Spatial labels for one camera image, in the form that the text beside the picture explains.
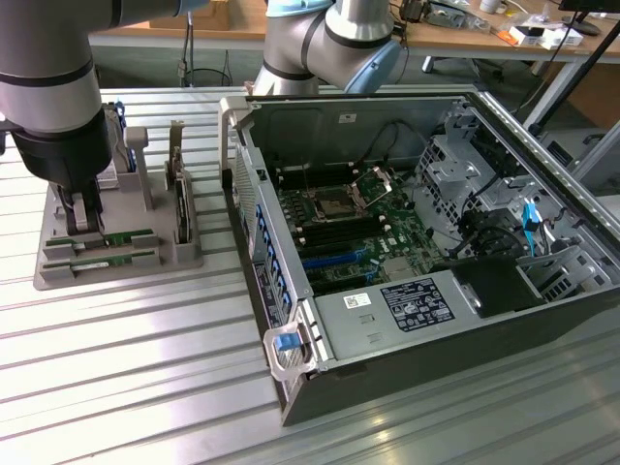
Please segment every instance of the black ram slot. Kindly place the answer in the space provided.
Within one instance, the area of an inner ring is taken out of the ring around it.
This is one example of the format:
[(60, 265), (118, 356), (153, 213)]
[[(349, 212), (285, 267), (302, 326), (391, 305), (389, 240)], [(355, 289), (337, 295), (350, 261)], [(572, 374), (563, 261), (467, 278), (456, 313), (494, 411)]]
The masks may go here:
[(366, 276), (355, 276), (335, 281), (317, 281), (311, 282), (310, 285), (317, 294), (333, 294), (335, 292), (347, 291), (348, 289), (363, 288), (366, 286)]
[(382, 231), (382, 225), (378, 218), (353, 218), (350, 220), (334, 221), (332, 223), (321, 223), (309, 225), (303, 228), (303, 235), (319, 234), (319, 233), (340, 233), (342, 231), (364, 229), (377, 232)]
[(285, 171), (280, 176), (282, 176), (282, 180), (279, 182), (279, 187), (284, 191), (305, 189), (306, 187), (339, 186), (351, 184), (356, 180), (348, 167), (338, 170), (307, 170), (305, 176), (303, 171)]
[(321, 247), (304, 247), (299, 251), (301, 259), (313, 259), (331, 255), (344, 255), (353, 252), (353, 247), (346, 243), (329, 244)]
[(311, 225), (303, 228), (299, 236), (305, 239), (306, 247), (316, 247), (376, 237), (383, 233), (383, 226), (377, 218), (355, 218), (354, 220)]

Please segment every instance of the metal panel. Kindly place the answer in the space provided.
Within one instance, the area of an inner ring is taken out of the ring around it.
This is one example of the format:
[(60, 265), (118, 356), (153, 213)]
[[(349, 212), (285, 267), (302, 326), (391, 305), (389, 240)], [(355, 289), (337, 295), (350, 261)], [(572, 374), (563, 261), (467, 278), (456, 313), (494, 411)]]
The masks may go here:
[[(191, 111), (210, 118), (208, 102), (240, 92), (114, 90), (104, 92), (104, 100), (131, 103), (132, 124), (149, 128), (153, 146), (165, 146), (165, 126), (184, 118), (188, 101), (200, 101)], [(217, 175), (216, 145), (208, 142), (216, 140), (217, 127), (197, 123), (187, 134), (193, 132), (201, 142), (188, 145), (197, 150), (188, 154), (195, 156), (191, 169), (201, 173), (197, 183), (207, 181), (201, 185), (205, 197), (196, 201), (208, 253), (199, 277), (174, 273), (36, 292), (34, 256), (28, 254), (38, 240), (36, 218), (27, 215), (43, 211), (45, 196), (9, 192), (0, 198), (2, 463), (618, 459), (617, 311), (548, 346), (282, 428), (239, 261), (226, 239), (232, 241), (224, 200), (208, 184), (209, 173)], [(0, 179), (14, 178), (3, 176), (5, 168), (30, 177), (17, 167), (18, 156), (9, 149), (0, 157)]]

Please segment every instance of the green circuit board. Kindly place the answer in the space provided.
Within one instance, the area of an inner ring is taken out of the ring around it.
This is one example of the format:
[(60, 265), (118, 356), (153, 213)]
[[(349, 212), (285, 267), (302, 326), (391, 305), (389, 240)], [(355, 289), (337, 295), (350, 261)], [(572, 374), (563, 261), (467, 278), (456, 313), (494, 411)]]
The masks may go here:
[[(385, 183), (370, 173), (356, 182), (357, 192), (350, 185), (329, 186), (313, 189), (280, 191), (279, 200), (292, 230), (299, 227), (328, 222), (347, 222), (355, 218), (378, 218), (384, 216), (388, 229), (379, 235), (350, 241), (352, 248), (361, 254), (358, 263), (337, 264), (306, 270), (313, 285), (342, 282), (365, 276), (368, 285), (383, 284), (402, 276), (388, 274), (384, 266), (390, 259), (400, 258), (399, 263), (408, 265), (409, 273), (422, 275), (445, 258), (435, 242), (426, 233), (409, 202), (406, 193), (396, 182), (390, 182), (387, 193)], [(301, 252), (303, 245), (297, 243)]]

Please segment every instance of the cardboard box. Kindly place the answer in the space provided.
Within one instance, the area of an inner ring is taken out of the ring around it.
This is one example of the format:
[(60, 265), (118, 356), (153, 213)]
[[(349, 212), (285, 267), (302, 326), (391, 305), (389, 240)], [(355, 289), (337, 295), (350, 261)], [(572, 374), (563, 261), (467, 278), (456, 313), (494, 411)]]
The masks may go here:
[[(231, 28), (229, 5), (231, 0), (211, 0), (204, 8), (194, 11), (194, 29), (197, 31), (228, 31)], [(164, 17), (149, 21), (156, 29), (185, 29), (187, 16)]]

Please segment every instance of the robotic arm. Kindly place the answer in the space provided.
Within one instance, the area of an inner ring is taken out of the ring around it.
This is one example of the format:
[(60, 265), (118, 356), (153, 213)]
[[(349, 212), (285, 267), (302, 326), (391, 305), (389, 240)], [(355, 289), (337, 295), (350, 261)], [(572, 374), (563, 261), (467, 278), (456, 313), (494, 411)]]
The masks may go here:
[(316, 77), (375, 92), (398, 59), (388, 0), (270, 0), (255, 95), (312, 94)]
[(207, 0), (0, 0), (0, 111), (26, 168), (57, 186), (71, 235), (97, 233), (111, 160), (88, 34)]

